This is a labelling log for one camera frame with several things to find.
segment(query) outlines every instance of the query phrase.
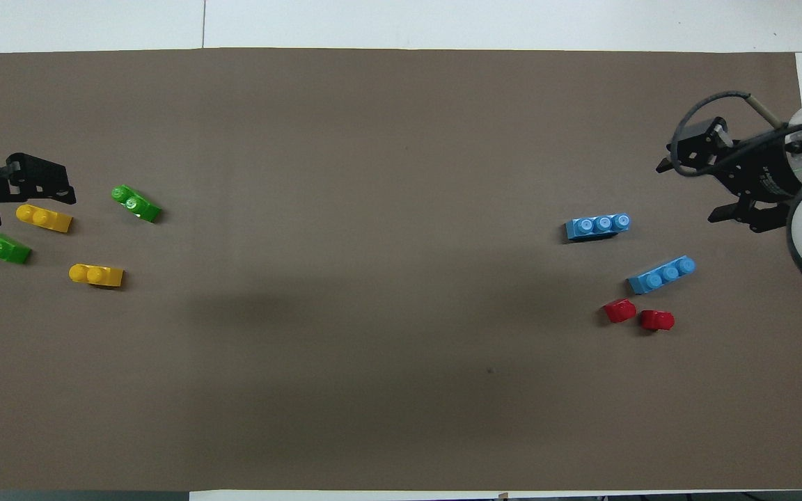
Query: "green lego brick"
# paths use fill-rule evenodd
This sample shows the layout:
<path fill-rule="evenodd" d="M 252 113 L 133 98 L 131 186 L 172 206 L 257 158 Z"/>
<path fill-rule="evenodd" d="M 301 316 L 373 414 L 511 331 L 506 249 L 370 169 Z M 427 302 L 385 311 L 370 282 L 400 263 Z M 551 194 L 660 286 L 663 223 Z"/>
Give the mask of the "green lego brick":
<path fill-rule="evenodd" d="M 111 191 L 111 197 L 120 203 L 129 212 L 142 218 L 143 220 L 153 222 L 159 214 L 159 207 L 148 202 L 146 198 L 140 196 L 138 191 L 133 190 L 125 184 L 120 184 Z"/>
<path fill-rule="evenodd" d="M 29 247 L 0 234 L 0 260 L 9 263 L 23 263 L 29 256 Z"/>

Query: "white table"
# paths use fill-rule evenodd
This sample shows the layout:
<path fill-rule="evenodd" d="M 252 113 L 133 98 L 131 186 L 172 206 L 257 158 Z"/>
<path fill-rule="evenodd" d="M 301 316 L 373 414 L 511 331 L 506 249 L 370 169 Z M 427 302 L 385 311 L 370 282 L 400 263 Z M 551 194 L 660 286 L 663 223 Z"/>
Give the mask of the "white table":
<path fill-rule="evenodd" d="M 0 0 L 0 53 L 199 47 L 795 51 L 802 99 L 802 0 Z M 793 111 L 777 112 L 788 117 Z M 316 498 L 499 494 L 321 491 Z M 510 492 L 510 497 L 589 494 L 612 493 Z M 207 491 L 192 493 L 191 499 L 289 501 L 313 495 Z"/>

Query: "blue lego brick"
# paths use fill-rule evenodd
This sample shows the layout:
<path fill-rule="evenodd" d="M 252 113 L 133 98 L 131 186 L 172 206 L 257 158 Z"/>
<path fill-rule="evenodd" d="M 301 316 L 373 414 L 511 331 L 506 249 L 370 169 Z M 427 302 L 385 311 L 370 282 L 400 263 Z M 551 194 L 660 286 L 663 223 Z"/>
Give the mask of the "blue lego brick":
<path fill-rule="evenodd" d="M 630 216 L 621 212 L 607 216 L 593 216 L 592 218 L 571 219 L 565 223 L 565 232 L 569 240 L 589 240 L 598 237 L 611 237 L 611 235 L 626 232 L 630 229 Z"/>
<path fill-rule="evenodd" d="M 681 276 L 686 276 L 695 271 L 695 261 L 689 256 L 680 256 L 677 259 L 665 263 L 655 269 L 642 273 L 642 275 L 631 276 L 627 279 L 633 292 L 645 294 L 658 289 L 666 283 L 674 282 Z"/>

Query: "red lego brick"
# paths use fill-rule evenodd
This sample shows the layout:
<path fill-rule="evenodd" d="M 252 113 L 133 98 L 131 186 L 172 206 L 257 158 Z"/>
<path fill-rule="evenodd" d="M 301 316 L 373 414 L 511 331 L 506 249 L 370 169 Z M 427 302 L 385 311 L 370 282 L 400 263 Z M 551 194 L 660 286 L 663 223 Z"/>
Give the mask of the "red lego brick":
<path fill-rule="evenodd" d="M 669 331 L 674 326 L 674 315 L 669 311 L 644 310 L 639 314 L 640 325 L 650 331 Z"/>
<path fill-rule="evenodd" d="M 611 301 L 611 303 L 604 305 L 602 310 L 605 310 L 608 320 L 611 320 L 614 324 L 636 317 L 636 305 L 630 302 L 630 299 Z"/>

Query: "toy building block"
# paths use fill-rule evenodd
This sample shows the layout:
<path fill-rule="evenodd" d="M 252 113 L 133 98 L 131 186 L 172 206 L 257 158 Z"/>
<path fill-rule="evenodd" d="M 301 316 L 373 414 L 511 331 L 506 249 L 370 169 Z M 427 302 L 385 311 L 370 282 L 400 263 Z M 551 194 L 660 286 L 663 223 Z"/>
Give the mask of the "toy building block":
<path fill-rule="evenodd" d="M 29 256 L 29 247 L 0 234 L 0 260 L 23 263 Z"/>
<path fill-rule="evenodd" d="M 602 310 L 605 310 L 608 320 L 611 320 L 614 324 L 636 317 L 636 305 L 630 302 L 630 299 L 611 301 L 611 303 L 604 305 Z"/>
<path fill-rule="evenodd" d="M 629 229 L 630 216 L 624 213 L 576 218 L 565 223 L 565 232 L 571 241 L 614 237 L 614 235 Z"/>
<path fill-rule="evenodd" d="M 655 269 L 642 273 L 642 275 L 631 276 L 627 279 L 630 286 L 633 287 L 633 292 L 637 294 L 645 294 L 658 289 L 666 283 L 671 283 L 679 279 L 679 277 L 688 275 L 695 271 L 695 261 L 691 260 L 688 256 L 680 256 L 677 259 L 665 263 Z"/>
<path fill-rule="evenodd" d="M 640 326 L 650 331 L 669 331 L 674 323 L 674 315 L 669 311 L 644 310 L 639 314 Z"/>
<path fill-rule="evenodd" d="M 142 218 L 143 220 L 153 222 L 159 214 L 159 207 L 148 202 L 146 198 L 140 196 L 138 191 L 129 188 L 125 184 L 120 184 L 111 190 L 111 197 L 117 200 L 129 212 Z"/>
<path fill-rule="evenodd" d="M 70 222 L 73 220 L 73 216 L 36 207 L 28 203 L 18 207 L 14 214 L 25 223 L 57 232 L 67 232 L 70 228 Z"/>
<path fill-rule="evenodd" d="M 113 267 L 97 267 L 76 263 L 70 267 L 70 279 L 73 282 L 89 283 L 89 285 L 106 285 L 118 287 L 122 285 L 122 269 Z"/>

